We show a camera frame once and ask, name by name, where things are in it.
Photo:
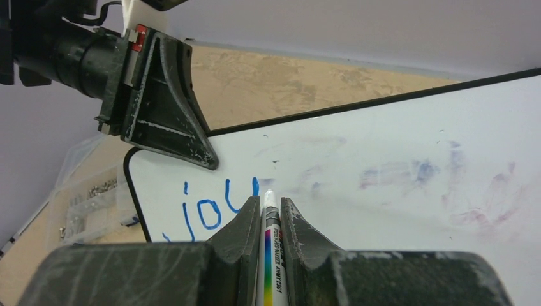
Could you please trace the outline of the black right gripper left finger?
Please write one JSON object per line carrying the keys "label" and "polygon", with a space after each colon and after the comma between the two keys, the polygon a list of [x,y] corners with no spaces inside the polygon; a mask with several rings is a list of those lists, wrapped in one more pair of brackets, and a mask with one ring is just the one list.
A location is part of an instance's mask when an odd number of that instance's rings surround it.
{"label": "black right gripper left finger", "polygon": [[39,265],[20,305],[253,305],[260,198],[203,242],[60,247]]}

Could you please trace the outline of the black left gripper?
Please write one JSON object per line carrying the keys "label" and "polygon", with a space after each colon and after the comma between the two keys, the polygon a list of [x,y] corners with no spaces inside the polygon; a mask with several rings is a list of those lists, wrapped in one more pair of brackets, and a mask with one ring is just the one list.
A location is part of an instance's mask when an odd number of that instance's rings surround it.
{"label": "black left gripper", "polygon": [[192,47],[150,27],[115,39],[98,131],[140,149],[216,170],[219,158],[193,88]]}

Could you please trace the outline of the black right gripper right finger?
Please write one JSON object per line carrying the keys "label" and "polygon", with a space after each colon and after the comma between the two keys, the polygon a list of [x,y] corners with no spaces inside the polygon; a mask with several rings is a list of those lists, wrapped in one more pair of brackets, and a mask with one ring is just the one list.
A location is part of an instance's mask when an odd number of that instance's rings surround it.
{"label": "black right gripper right finger", "polygon": [[291,305],[510,305],[492,266],[470,252],[347,251],[281,199]]}

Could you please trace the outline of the white whiteboard marker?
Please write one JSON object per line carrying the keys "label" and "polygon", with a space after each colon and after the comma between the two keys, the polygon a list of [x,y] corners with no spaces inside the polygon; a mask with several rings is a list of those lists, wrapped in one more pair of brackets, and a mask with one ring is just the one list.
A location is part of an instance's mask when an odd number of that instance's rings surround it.
{"label": "white whiteboard marker", "polygon": [[289,304],[280,210],[270,189],[263,196],[255,304]]}

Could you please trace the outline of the white whiteboard with black frame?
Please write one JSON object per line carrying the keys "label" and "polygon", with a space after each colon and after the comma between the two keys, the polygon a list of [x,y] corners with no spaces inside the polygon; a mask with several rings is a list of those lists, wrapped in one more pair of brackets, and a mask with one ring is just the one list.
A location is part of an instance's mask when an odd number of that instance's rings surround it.
{"label": "white whiteboard with black frame", "polygon": [[150,242],[208,239],[272,189],[344,249],[481,255],[540,304],[540,70],[216,131],[217,170],[131,149]]}

